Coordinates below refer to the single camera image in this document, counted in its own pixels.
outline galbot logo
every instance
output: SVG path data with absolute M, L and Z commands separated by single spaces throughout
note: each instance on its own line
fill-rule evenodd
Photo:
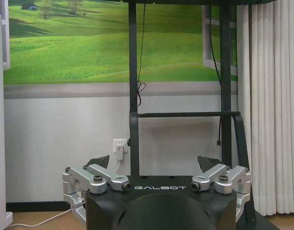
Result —
M 161 186 L 161 187 L 154 187 L 154 186 L 136 186 L 134 189 L 136 190 L 184 190 L 186 186 Z

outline grassy hill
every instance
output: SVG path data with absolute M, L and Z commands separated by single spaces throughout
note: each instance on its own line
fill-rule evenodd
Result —
M 5 84 L 126 82 L 129 73 L 126 3 L 85 0 L 71 15 L 67 1 L 53 2 L 46 19 L 10 0 L 11 69 Z M 143 6 L 137 6 L 138 56 Z M 218 28 L 213 29 L 219 59 Z M 200 6 L 147 5 L 143 81 L 216 81 L 202 65 Z

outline white curtain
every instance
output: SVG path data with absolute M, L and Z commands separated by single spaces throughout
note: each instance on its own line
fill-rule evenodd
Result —
M 294 212 L 294 0 L 237 10 L 238 100 L 255 208 Z

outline screw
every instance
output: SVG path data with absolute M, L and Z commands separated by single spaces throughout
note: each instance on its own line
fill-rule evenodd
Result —
M 102 176 L 94 176 L 94 182 L 101 182 L 103 180 Z
M 198 192 L 200 190 L 200 184 L 192 183 L 191 184 L 192 190 Z
M 220 175 L 218 179 L 220 182 L 224 182 L 224 183 L 228 182 L 229 180 L 229 178 L 226 175 Z
M 126 192 L 130 191 L 131 190 L 131 184 L 130 183 L 123 184 L 122 189 L 124 191 L 126 191 Z

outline black baseboard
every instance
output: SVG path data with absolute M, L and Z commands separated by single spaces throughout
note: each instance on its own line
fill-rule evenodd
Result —
M 7 212 L 53 212 L 68 209 L 70 205 L 65 201 L 7 203 Z

